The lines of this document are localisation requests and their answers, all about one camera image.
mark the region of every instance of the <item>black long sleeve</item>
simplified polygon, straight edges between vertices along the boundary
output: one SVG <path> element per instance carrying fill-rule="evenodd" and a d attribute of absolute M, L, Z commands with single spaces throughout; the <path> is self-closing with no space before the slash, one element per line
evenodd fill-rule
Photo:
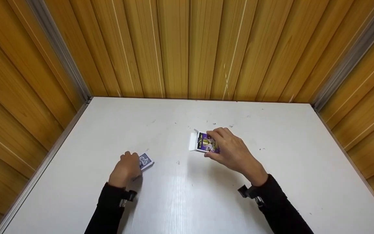
<path fill-rule="evenodd" d="M 259 209 L 275 234 L 313 233 L 272 175 L 268 175 L 268 180 L 263 185 L 255 187 L 253 195 L 261 198 L 258 202 Z"/>
<path fill-rule="evenodd" d="M 116 234 L 124 207 L 119 207 L 125 190 L 105 184 L 99 196 L 98 206 L 86 228 L 85 234 Z"/>
<path fill-rule="evenodd" d="M 116 234 L 124 208 L 119 207 L 125 190 L 105 184 L 98 200 L 98 206 L 85 234 Z M 313 231 L 288 201 L 285 193 L 272 175 L 260 187 L 254 187 L 253 197 L 259 197 L 259 209 L 265 215 L 275 234 L 312 234 Z"/>

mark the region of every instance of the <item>white table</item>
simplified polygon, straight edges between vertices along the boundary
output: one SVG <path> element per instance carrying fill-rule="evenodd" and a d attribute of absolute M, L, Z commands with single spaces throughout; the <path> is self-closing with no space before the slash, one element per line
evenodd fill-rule
<path fill-rule="evenodd" d="M 127 203 L 119 233 L 271 233 L 256 203 L 236 191 L 249 185 L 243 176 L 188 151 L 194 128 L 218 126 L 245 141 L 315 233 L 374 234 L 374 197 L 310 105 L 103 97 L 5 233 L 83 233 L 126 150 L 156 163 L 132 185 L 138 200 Z"/>

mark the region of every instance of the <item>playing card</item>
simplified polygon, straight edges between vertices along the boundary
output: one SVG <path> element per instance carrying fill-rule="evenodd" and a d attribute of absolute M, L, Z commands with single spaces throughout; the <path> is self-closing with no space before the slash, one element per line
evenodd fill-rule
<path fill-rule="evenodd" d="M 146 153 L 143 153 L 139 156 L 139 168 L 141 171 L 147 169 L 149 166 L 152 166 L 154 162 L 148 157 Z"/>

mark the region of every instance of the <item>black wrist strap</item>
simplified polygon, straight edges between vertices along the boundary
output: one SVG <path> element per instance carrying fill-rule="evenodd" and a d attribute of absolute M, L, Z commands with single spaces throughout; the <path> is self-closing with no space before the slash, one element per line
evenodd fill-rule
<path fill-rule="evenodd" d="M 137 194 L 138 193 L 136 191 L 134 191 L 134 190 L 125 191 L 122 194 L 122 198 L 125 199 L 125 200 L 128 200 L 128 201 L 132 202 L 135 199 L 135 197 L 136 197 Z"/>

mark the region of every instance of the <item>left hand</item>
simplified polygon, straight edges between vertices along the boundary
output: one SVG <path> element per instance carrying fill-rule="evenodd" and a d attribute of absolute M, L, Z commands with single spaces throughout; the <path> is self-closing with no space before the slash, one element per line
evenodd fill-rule
<path fill-rule="evenodd" d="M 139 156 L 137 153 L 126 151 L 120 156 L 120 161 L 116 164 L 109 176 L 108 184 L 118 188 L 125 188 L 131 179 L 141 175 L 139 168 Z"/>

